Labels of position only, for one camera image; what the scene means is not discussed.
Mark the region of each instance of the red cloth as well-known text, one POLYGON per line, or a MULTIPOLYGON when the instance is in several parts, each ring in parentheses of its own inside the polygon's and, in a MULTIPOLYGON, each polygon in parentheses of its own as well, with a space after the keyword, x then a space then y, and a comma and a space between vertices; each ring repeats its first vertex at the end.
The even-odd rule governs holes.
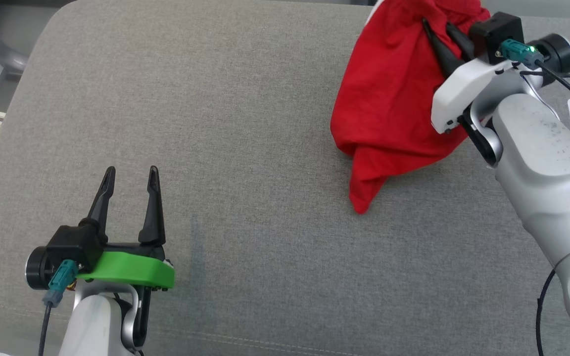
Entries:
POLYGON ((440 135, 430 124, 432 96, 444 78, 423 18, 461 58, 446 22, 468 33, 489 13, 479 0, 385 0, 364 27, 331 118, 335 144, 353 156, 349 198, 359 214, 389 176, 437 162, 467 137, 463 128, 440 135))

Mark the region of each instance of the teal connector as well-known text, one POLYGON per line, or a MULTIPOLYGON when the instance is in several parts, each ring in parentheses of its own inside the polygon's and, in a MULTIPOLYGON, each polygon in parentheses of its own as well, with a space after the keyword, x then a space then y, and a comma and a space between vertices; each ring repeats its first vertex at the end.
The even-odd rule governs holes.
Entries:
POLYGON ((58 266, 56 273, 54 273, 54 277, 52 277, 47 286, 50 291, 64 292, 67 286, 76 280, 78 272, 79 268, 76 265, 76 262, 72 260, 64 260, 61 262, 61 265, 58 266))
POLYGON ((513 39, 507 39, 500 45, 500 53, 503 58, 520 62, 531 70, 538 68, 536 64, 537 60, 540 59, 540 61, 543 62, 545 58, 542 53, 538 52, 532 45, 525 45, 513 39))
POLYGON ((76 275, 78 273, 79 269, 76 262, 72 260, 61 262, 56 273, 54 273, 54 277, 52 277, 47 285, 49 291, 47 291, 45 296, 43 296, 43 304, 54 308, 58 307, 59 303, 61 303, 61 300, 63 299, 63 292, 65 292, 67 286, 76 280, 76 275))

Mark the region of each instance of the gray couch cushion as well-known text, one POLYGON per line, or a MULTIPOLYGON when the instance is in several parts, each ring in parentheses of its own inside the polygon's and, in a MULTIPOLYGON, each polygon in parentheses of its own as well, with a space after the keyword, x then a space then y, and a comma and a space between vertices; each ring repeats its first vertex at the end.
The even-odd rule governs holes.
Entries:
MULTIPOLYGON (((0 324, 36 340, 23 266, 117 167, 107 233, 135 241, 160 167, 177 287, 156 355, 530 355, 550 266, 468 142, 358 216, 331 110, 367 7, 79 0, 41 35, 0 134, 0 324)), ((570 21, 525 18, 529 39, 570 21)), ((565 114, 568 92, 546 99, 565 114)), ((71 293, 54 311, 62 338, 71 293)), ((570 355, 556 283, 547 355, 570 355)))

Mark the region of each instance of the green mount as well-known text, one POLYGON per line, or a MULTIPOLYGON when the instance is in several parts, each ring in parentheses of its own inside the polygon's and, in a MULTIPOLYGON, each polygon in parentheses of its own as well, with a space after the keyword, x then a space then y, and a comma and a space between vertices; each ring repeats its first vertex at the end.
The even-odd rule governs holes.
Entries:
POLYGON ((80 273, 77 278, 170 289, 175 286, 175 269, 152 257, 104 252, 93 272, 80 273))

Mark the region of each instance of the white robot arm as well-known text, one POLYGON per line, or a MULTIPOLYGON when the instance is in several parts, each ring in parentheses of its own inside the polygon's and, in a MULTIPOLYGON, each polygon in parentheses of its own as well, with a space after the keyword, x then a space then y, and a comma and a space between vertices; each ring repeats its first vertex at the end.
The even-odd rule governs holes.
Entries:
MULTIPOLYGON (((545 68, 534 64, 537 53, 529 52, 541 52, 543 67, 568 73, 570 43, 556 34, 534 41, 526 54, 534 58, 527 63, 503 58, 507 57, 504 46, 481 43, 487 38, 515 38, 511 24, 516 19, 520 22, 497 13, 486 22, 489 25, 480 23, 479 29, 471 30, 478 46, 475 53, 481 58, 451 73, 449 66, 441 66, 449 77, 434 95, 431 121, 441 134, 463 126, 486 162, 495 167, 525 230, 555 269, 570 316, 570 131, 537 94, 536 89, 553 79, 541 74, 545 68)), ((439 62, 445 60, 440 44, 430 40, 439 62)))
POLYGON ((75 290, 74 309, 59 356, 142 356, 151 293, 174 286, 175 270, 163 248, 157 167, 149 171, 149 201, 136 243, 110 243, 105 234, 115 174, 114 167, 107 169, 86 218, 77 226, 59 227, 46 246, 35 248, 28 257, 28 285, 47 290, 39 356, 50 310, 58 306, 66 288, 75 290))

